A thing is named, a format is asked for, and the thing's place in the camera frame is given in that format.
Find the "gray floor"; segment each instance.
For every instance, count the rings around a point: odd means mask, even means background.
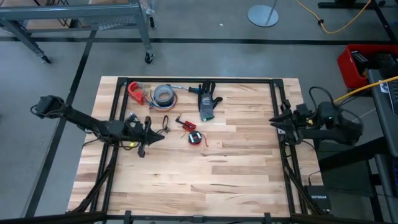
[[[366,11],[342,33],[326,35],[316,19],[293,0],[279,1],[280,21],[260,28],[246,17],[250,6],[271,0],[167,0],[158,1],[158,28],[151,37],[388,40],[373,11]],[[316,2],[302,1],[322,15],[327,28],[343,26],[357,11],[317,9]],[[384,8],[391,23],[397,9]],[[398,27],[392,26],[398,33]],[[87,37],[87,32],[34,34],[35,36]],[[136,30],[109,30],[98,37],[137,37]],[[84,43],[39,43],[53,64],[41,64],[19,42],[0,42],[0,219],[19,217],[37,177],[57,121],[29,113],[43,95],[66,97],[85,47]],[[244,44],[153,44],[156,58],[144,63],[142,44],[95,43],[90,53],[73,106],[91,113],[102,75],[164,75],[220,77],[294,77],[300,79],[304,100],[314,85],[330,90],[334,97],[346,88],[336,59],[344,46],[244,45]],[[319,94],[317,100],[325,100]],[[372,99],[360,98],[346,106],[363,117],[365,132],[360,142],[381,136]],[[81,153],[84,134],[67,125],[40,201],[38,215],[63,213],[67,207]],[[369,200],[357,195],[332,193],[333,213],[338,217],[372,219]]]

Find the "cart wheel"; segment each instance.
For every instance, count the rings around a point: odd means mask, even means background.
[[[151,26],[152,28],[155,28],[155,21],[154,21],[154,18],[153,18],[153,17],[150,17],[150,18],[149,18],[149,24],[150,24],[150,26]]]
[[[149,54],[149,53],[145,54],[145,62],[146,63],[150,64],[153,59],[154,59],[154,54]]]
[[[42,57],[42,62],[44,63],[49,63],[49,64],[51,64],[51,61],[50,61],[50,59],[47,57],[47,56],[43,56]]]

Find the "yellow cable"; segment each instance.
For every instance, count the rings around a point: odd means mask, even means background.
[[[313,11],[311,11],[309,8],[305,7],[301,2],[299,2],[299,0],[296,0],[296,1],[297,1],[297,3],[298,3],[299,5],[301,5],[301,6],[302,6],[304,9],[306,9],[308,12],[311,12],[311,14],[313,14],[313,15],[318,19],[318,21],[321,20],[321,19],[319,18],[319,16],[318,16],[315,12],[313,12]],[[338,33],[338,32],[340,32],[340,31],[342,31],[343,29],[345,29],[345,28],[347,28],[349,25],[351,25],[351,24],[362,14],[362,12],[367,8],[367,6],[371,3],[371,1],[372,1],[372,0],[369,0],[368,3],[366,3],[365,6],[360,10],[360,12],[359,12],[351,21],[349,21],[345,26],[343,26],[342,28],[340,28],[340,29],[338,29],[338,30],[336,30],[336,31],[330,32],[330,31],[326,30],[325,26],[324,26],[323,23],[321,22],[320,25],[321,25],[322,29],[323,29],[327,34],[335,34],[335,33]]]
[[[382,84],[382,83],[391,82],[391,81],[394,81],[394,80],[398,80],[398,76],[392,77],[392,78],[388,78],[388,79],[386,79],[386,80],[381,80],[381,81],[378,81],[378,82],[376,82],[376,83],[372,83],[372,84],[366,85],[366,86],[364,86],[364,87],[358,88],[358,89],[356,89],[356,90],[354,90],[354,91],[352,91],[352,92],[349,92],[349,93],[345,94],[344,96],[341,96],[341,97],[335,99],[333,102],[334,102],[334,103],[337,103],[337,102],[339,102],[340,100],[343,100],[343,99],[345,99],[345,98],[347,98],[347,97],[349,97],[349,96],[351,96],[351,95],[353,95],[353,94],[355,94],[355,93],[357,93],[357,92],[359,92],[359,91],[362,91],[362,90],[365,90],[365,89],[368,89],[368,88],[371,88],[371,87],[380,85],[380,84]]]

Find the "metal cart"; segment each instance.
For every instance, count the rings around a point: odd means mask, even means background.
[[[153,17],[143,11],[138,0],[128,0],[125,4],[82,4],[69,5],[67,0],[50,0],[45,5],[29,7],[0,7],[0,24],[24,43],[43,62],[51,63],[49,58],[31,38],[35,32],[64,32],[105,29],[138,29],[146,54],[145,62],[154,58],[148,33],[149,22],[155,27]],[[27,21],[55,19],[60,28],[30,29]]]

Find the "wooden table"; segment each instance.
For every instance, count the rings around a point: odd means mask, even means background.
[[[109,118],[117,79],[102,77],[93,117]],[[144,83],[144,88],[153,90],[160,84]],[[284,85],[292,107],[303,103],[298,79],[285,78]],[[131,210],[135,215],[262,217],[269,212],[272,217],[289,217],[277,134],[268,121],[273,117],[269,85],[218,83],[214,96],[224,100],[215,108],[215,118],[208,122],[200,120],[197,95],[185,90],[175,92],[178,103],[166,113],[129,98],[126,116],[133,111],[143,121],[149,115],[156,131],[168,115],[171,132],[164,134],[164,140],[147,146],[145,158],[138,157],[134,149],[119,150],[108,214],[123,215]],[[175,122],[178,116],[196,124],[209,147],[203,142],[192,146],[187,134],[182,137],[182,125]],[[86,142],[94,138],[89,134]],[[75,208],[94,186],[102,147],[101,142],[84,147],[68,209]],[[297,157],[303,182],[307,183],[308,175],[319,170],[316,153],[301,144]],[[312,175],[311,181],[322,184],[319,173]],[[296,211],[300,212],[294,185],[293,192]]]

